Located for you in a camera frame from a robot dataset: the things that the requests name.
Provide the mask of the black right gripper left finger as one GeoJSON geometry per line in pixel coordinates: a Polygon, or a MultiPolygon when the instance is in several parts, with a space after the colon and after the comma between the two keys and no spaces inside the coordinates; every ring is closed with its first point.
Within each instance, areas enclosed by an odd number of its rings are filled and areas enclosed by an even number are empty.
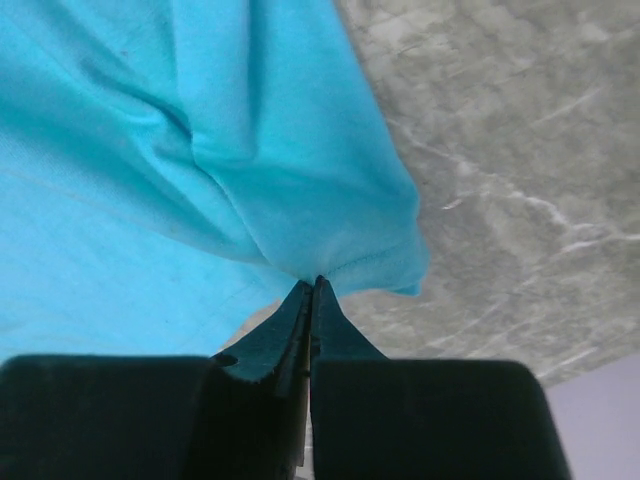
{"type": "Polygon", "coordinates": [[[5,479],[291,479],[313,290],[211,357],[21,355],[1,367],[5,479]]]}

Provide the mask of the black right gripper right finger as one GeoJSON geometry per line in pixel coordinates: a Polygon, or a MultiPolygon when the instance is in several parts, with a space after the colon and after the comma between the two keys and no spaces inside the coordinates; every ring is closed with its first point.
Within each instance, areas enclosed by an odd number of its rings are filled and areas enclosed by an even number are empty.
{"type": "Polygon", "coordinates": [[[313,288],[311,420],[319,479],[567,479],[545,393],[523,364],[390,359],[313,288]]]}

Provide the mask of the turquoise t shirt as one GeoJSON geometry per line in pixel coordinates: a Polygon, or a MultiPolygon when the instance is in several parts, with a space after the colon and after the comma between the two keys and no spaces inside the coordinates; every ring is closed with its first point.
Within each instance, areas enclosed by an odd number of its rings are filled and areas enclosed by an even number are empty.
{"type": "Polygon", "coordinates": [[[1,5],[1,355],[209,355],[299,280],[415,295],[419,195],[331,1],[1,5]]]}

